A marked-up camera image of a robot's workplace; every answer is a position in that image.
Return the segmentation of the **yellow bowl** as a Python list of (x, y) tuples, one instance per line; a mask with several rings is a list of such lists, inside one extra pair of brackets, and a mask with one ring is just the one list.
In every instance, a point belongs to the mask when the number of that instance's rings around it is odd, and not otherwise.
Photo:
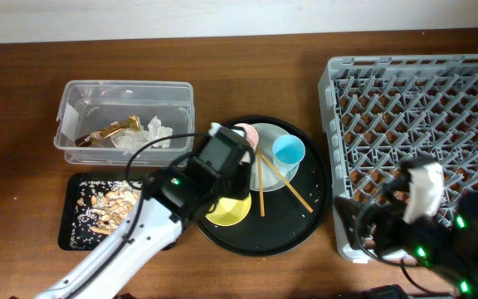
[(216, 226), (230, 227), (241, 222), (251, 210), (251, 195), (244, 199), (220, 198), (205, 215)]

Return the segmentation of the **pink cup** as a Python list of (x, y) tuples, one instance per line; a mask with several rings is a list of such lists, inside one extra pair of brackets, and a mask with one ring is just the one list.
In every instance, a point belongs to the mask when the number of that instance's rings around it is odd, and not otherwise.
[(256, 150), (256, 147), (258, 146), (259, 143), (259, 134), (257, 130), (252, 126), (247, 123), (238, 123), (234, 124), (232, 126), (234, 130), (243, 130), (245, 132), (245, 138), (250, 144), (250, 146), (253, 148), (253, 150)]

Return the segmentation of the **large white napkin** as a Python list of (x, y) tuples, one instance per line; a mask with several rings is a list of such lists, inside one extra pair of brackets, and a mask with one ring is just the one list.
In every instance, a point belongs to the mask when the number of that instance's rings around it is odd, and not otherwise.
[(146, 130), (121, 130), (110, 137), (115, 148), (122, 150), (138, 150), (148, 142)]

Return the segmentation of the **gold snack wrapper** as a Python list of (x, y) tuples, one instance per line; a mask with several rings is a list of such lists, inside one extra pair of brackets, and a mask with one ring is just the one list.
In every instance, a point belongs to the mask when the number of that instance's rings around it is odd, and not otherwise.
[(77, 138), (75, 140), (75, 144), (77, 147), (91, 147), (123, 130), (139, 131), (139, 117), (137, 115), (130, 115), (126, 120), (116, 122), (115, 124), (107, 126), (101, 130), (97, 130), (89, 133), (88, 135), (83, 135)]

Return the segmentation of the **food scraps and rice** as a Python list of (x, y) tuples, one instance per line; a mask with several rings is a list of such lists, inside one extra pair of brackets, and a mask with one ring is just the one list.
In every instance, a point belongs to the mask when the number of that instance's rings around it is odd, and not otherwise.
[(77, 184), (70, 217), (69, 248), (91, 250), (112, 234), (137, 206), (141, 183), (83, 181)]

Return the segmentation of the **small white napkin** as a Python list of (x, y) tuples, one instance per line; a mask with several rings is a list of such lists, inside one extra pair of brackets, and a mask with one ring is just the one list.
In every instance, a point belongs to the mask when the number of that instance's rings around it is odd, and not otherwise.
[[(162, 121), (155, 116), (148, 124), (147, 141), (152, 142), (161, 138), (173, 135), (173, 128), (162, 125)], [(165, 140), (153, 144), (153, 147), (167, 149), (170, 147), (171, 140)]]

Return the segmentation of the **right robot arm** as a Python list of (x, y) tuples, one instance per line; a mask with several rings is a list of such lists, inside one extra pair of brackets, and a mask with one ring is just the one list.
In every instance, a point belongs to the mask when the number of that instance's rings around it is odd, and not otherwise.
[(334, 208), (342, 213), (350, 244), (372, 259), (406, 267), (385, 257), (403, 250), (424, 267), (450, 283), (462, 298), (478, 298), (478, 192), (457, 201), (450, 227), (434, 217), (405, 223), (402, 203), (371, 205), (337, 197)]

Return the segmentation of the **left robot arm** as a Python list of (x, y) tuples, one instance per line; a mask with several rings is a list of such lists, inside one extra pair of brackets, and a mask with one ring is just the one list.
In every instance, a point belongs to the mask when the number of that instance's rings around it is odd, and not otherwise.
[(147, 174), (127, 218), (40, 298), (114, 298), (147, 261), (173, 244), (186, 222), (220, 198), (244, 199), (255, 150), (247, 130), (218, 123), (201, 146)]

